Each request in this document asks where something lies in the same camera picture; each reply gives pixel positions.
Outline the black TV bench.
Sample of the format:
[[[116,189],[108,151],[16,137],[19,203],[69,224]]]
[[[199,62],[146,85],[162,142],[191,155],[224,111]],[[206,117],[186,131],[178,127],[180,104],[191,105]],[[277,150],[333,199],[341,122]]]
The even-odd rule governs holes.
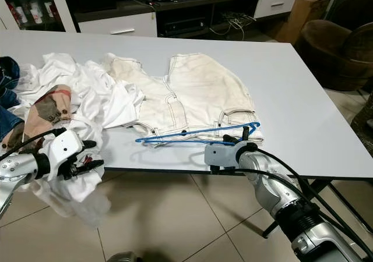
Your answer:
[[[166,38],[227,37],[244,33],[267,20],[285,18],[290,12],[253,18],[258,0],[66,0],[76,31],[78,23],[141,13],[156,15],[157,25],[163,20],[205,17],[203,30]]]

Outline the grey robot left foot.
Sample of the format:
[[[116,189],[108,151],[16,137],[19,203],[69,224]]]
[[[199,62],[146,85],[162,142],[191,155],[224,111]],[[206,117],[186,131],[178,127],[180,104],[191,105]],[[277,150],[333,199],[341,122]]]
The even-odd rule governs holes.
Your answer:
[[[140,262],[140,258],[136,253],[127,251],[112,255],[106,262]]]

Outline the small white drawer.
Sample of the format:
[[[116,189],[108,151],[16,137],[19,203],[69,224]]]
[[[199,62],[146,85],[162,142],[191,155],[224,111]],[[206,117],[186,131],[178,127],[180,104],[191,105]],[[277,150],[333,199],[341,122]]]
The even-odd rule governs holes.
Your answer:
[[[295,0],[258,0],[253,18],[262,18],[291,12],[294,3]]]

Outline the white crumpled garment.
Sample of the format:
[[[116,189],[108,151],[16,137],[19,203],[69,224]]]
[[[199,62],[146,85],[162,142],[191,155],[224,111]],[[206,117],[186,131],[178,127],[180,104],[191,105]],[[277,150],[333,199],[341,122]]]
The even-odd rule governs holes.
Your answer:
[[[43,55],[43,65],[32,64],[20,66],[19,81],[15,92],[24,104],[33,103],[50,91],[54,86],[68,86],[74,92],[83,92],[91,88],[93,81],[82,65],[69,54]]]

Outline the wide white drawer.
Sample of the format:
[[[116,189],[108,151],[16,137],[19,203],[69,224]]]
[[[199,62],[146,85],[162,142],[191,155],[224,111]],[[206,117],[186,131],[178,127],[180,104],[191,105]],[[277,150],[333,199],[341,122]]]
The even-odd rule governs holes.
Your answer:
[[[86,34],[157,37],[154,12],[81,22],[78,27],[81,33]]]

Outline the blue wire hanger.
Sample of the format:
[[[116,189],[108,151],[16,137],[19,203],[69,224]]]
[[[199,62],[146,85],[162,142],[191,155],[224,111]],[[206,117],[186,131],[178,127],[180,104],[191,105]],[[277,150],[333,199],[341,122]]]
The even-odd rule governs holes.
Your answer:
[[[261,126],[259,122],[251,122],[237,126],[228,126],[228,127],[221,127],[221,128],[210,128],[210,129],[203,129],[203,130],[196,130],[191,132],[183,132],[183,133],[176,133],[176,134],[168,134],[168,135],[158,135],[154,137],[143,137],[142,139],[134,140],[135,143],[223,143],[223,140],[165,140],[166,137],[177,137],[177,136],[187,136],[190,134],[198,134],[198,133],[207,133],[207,132],[218,132],[219,130],[230,130],[230,129],[237,129],[242,128],[243,126],[250,126],[250,135],[253,134],[256,129]]]

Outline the white glass door cabinet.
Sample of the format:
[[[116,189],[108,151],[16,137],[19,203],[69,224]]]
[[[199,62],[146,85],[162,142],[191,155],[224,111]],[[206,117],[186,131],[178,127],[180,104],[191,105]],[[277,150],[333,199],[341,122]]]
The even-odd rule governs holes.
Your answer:
[[[0,22],[3,30],[76,32],[65,0],[0,0]]]

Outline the white buttoned polo shirt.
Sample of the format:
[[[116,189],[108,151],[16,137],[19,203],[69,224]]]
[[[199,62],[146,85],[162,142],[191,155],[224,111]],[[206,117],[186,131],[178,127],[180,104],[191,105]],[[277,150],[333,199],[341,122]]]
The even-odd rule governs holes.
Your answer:
[[[132,83],[116,80],[101,65],[88,61],[82,69],[93,81],[90,89],[72,91],[71,119],[62,121],[53,129],[64,128],[75,132],[82,140],[95,140],[97,147],[78,155],[77,166],[85,161],[101,160],[103,131],[106,128],[125,126],[138,118],[136,106],[142,94]],[[110,201],[96,191],[104,175],[103,167],[88,174],[63,177],[40,177],[24,189],[31,191],[43,203],[48,204],[59,216],[78,217],[88,227],[97,228],[109,212]]]

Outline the tall brown cardboard box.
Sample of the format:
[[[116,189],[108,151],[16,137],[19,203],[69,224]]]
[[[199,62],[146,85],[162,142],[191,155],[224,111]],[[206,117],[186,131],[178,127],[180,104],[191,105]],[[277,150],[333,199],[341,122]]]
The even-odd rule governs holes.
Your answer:
[[[278,42],[295,44],[301,30],[310,20],[321,19],[332,0],[295,0],[291,13],[285,22],[280,23],[274,39]]]

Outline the beige plaid garment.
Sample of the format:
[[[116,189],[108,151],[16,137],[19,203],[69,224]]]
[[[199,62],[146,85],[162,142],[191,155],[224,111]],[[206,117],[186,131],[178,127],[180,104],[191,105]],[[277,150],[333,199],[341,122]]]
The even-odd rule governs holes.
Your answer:
[[[1,150],[7,152],[32,137],[47,132],[62,121],[71,119],[72,91],[66,84],[57,84],[29,108],[24,119],[5,111],[8,119],[1,126]]]

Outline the blue denim garment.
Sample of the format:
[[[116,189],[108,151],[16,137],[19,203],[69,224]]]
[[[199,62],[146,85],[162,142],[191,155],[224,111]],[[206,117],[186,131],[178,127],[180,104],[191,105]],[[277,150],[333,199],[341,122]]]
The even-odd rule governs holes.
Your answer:
[[[8,137],[13,131],[22,133],[24,121],[11,113],[10,108],[20,104],[14,89],[17,87],[20,68],[9,56],[0,57],[2,81],[0,82],[0,137]]]

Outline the grey woven chair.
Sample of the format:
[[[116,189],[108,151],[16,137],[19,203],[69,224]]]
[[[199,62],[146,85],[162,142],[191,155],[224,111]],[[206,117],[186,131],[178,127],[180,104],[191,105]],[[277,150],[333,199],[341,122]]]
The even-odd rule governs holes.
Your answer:
[[[362,141],[373,143],[373,93],[351,121],[351,128]]]

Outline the black media device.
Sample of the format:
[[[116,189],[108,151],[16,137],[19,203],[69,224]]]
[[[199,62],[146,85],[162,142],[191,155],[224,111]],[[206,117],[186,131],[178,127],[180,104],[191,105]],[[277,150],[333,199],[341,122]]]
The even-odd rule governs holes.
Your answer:
[[[205,28],[205,17],[176,18],[173,20],[163,20],[157,25],[158,37],[173,37],[192,31],[199,31]]]

